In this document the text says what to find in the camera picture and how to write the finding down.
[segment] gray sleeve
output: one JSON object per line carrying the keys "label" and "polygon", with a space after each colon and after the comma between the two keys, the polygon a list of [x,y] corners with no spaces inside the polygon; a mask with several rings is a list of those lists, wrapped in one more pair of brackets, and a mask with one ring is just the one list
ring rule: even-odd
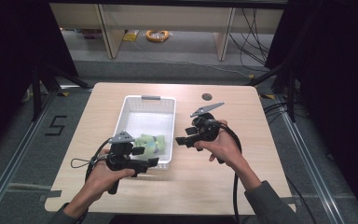
{"label": "gray sleeve", "polygon": [[63,208],[68,205],[68,203],[64,204],[60,210],[54,214],[54,217],[48,222],[48,224],[73,224],[77,222],[77,218],[69,217],[63,212]]}
{"label": "gray sleeve", "polygon": [[263,181],[256,189],[246,191],[245,196],[254,209],[259,223],[302,223],[267,181]]}

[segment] wooden table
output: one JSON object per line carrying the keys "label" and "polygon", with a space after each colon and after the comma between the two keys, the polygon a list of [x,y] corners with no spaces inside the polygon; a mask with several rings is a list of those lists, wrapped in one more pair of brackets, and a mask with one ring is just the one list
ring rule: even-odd
{"label": "wooden table", "polygon": [[[210,93],[211,101],[202,94]],[[268,180],[281,197],[291,197],[282,165],[253,87],[98,83],[89,98],[60,171],[51,190],[61,190],[61,197],[48,198],[46,209],[57,211],[77,194],[84,184],[87,167],[71,168],[71,159],[88,160],[104,140],[111,137],[120,109],[127,95],[158,95],[176,99],[174,136],[186,136],[191,126],[190,114],[200,106],[225,102],[212,114],[226,119],[241,140],[243,156],[260,179]],[[116,214],[233,215],[232,188],[234,172],[225,164],[209,162],[207,150],[178,146],[172,148],[168,171],[149,169],[147,174],[120,181],[116,195],[105,193],[89,209],[91,212]],[[253,209],[239,184],[240,215],[252,215]]]}

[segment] green plush toy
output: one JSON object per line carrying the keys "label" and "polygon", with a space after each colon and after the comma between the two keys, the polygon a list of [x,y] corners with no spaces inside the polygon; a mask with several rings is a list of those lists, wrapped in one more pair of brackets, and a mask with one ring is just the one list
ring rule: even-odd
{"label": "green plush toy", "polygon": [[165,150],[164,135],[152,136],[148,134],[142,134],[141,137],[135,139],[135,147],[144,147],[145,152],[140,156],[154,156],[161,155]]}

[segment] yellow cable coil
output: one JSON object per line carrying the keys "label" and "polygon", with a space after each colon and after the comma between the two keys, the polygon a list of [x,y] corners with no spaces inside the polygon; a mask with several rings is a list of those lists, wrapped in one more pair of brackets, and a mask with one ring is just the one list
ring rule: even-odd
{"label": "yellow cable coil", "polygon": [[170,33],[168,31],[154,31],[149,30],[146,32],[146,39],[152,42],[163,42],[168,39]]}

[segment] gray carpet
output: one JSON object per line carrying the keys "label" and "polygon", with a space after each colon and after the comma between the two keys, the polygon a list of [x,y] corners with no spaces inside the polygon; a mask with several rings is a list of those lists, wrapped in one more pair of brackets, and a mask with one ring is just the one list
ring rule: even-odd
{"label": "gray carpet", "polygon": [[[241,66],[217,66],[224,70],[236,70],[243,73],[224,72],[211,67],[180,63],[103,63],[76,62],[80,77],[89,84],[99,81],[111,82],[147,82],[147,83],[184,83],[184,84],[219,84],[244,85],[247,76],[256,77],[263,73],[250,71]],[[59,78],[61,84],[68,81]],[[270,93],[273,78],[257,86],[259,93]],[[44,209],[43,196],[47,194],[57,174],[65,150],[76,129],[83,109],[90,97],[86,91],[70,92],[68,96],[57,96],[42,123],[21,167],[13,178],[12,185],[0,203],[0,223],[46,223],[52,216]],[[275,104],[275,100],[261,100],[264,107]],[[3,173],[10,156],[13,154],[21,137],[25,134],[32,118],[32,102],[25,103],[12,120],[0,144],[0,175]],[[312,156],[320,168],[327,186],[330,188],[347,223],[358,223],[358,203],[342,178],[333,161],[329,160],[323,139],[318,135],[306,108],[296,105],[296,124],[307,143]],[[294,182],[305,198],[317,223],[330,223],[310,182],[308,173],[296,149],[290,133],[287,131],[282,116],[268,116],[270,129],[278,149],[282,166],[287,176]],[[66,116],[57,121],[65,125],[60,136],[46,136],[56,133],[57,129],[49,127],[55,116]],[[292,193],[298,194],[291,187]],[[297,213],[304,223],[312,223],[310,214],[304,204],[297,206]],[[108,223],[111,214],[89,214],[84,223]],[[246,223],[256,223],[250,218]]]}

